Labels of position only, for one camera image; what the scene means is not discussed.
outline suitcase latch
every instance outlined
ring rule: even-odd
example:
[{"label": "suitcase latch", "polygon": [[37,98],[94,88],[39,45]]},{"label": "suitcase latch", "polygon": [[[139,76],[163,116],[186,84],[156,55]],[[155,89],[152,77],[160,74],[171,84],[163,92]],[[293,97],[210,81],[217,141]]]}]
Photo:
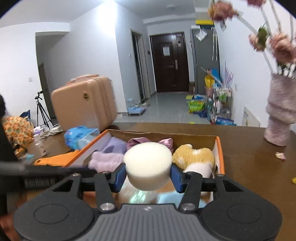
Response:
[{"label": "suitcase latch", "polygon": [[87,92],[84,92],[84,93],[83,93],[83,98],[84,98],[84,99],[86,99],[86,100],[88,100],[88,98],[89,98],[89,95],[88,95],[88,93],[87,93]]}]

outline dark wooden door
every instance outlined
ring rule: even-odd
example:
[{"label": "dark wooden door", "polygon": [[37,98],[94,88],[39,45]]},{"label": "dark wooden door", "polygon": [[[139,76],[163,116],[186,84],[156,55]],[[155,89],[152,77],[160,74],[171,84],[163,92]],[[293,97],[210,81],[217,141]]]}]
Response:
[{"label": "dark wooden door", "polygon": [[150,37],[157,92],[189,91],[184,33]]}]

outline yellow bucket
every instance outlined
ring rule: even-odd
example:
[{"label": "yellow bucket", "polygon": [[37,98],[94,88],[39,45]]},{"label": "yellow bucket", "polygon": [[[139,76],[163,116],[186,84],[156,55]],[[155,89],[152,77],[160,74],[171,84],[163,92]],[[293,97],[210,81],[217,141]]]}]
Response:
[{"label": "yellow bucket", "polygon": [[207,76],[205,77],[205,86],[206,86],[207,88],[211,88],[211,87],[212,87],[212,84],[214,84],[214,83],[215,83],[215,80],[213,79],[212,76],[207,75]]}]

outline pink flower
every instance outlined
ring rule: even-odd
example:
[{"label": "pink flower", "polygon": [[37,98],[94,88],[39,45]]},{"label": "pink flower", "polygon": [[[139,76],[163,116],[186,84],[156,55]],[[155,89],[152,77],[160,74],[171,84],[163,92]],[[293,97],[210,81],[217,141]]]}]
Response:
[{"label": "pink flower", "polygon": [[270,39],[276,60],[282,64],[296,63],[296,49],[286,34],[279,33]]},{"label": "pink flower", "polygon": [[234,15],[238,15],[238,12],[232,8],[231,3],[218,1],[215,4],[211,4],[208,14],[213,21],[223,21],[227,18],[233,18]]},{"label": "pink flower", "polygon": [[247,0],[248,5],[260,7],[266,3],[266,0]]},{"label": "pink flower", "polygon": [[257,52],[263,52],[265,50],[265,46],[261,45],[258,41],[258,37],[255,34],[249,35],[250,44],[253,46],[254,50]]}]

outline pink suitcase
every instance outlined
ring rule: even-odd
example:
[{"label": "pink suitcase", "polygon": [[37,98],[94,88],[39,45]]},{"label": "pink suitcase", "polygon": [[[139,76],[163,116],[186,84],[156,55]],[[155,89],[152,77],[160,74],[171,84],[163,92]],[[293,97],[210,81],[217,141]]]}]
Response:
[{"label": "pink suitcase", "polygon": [[57,120],[66,131],[77,126],[101,132],[116,119],[111,80],[97,74],[70,80],[51,94]]}]

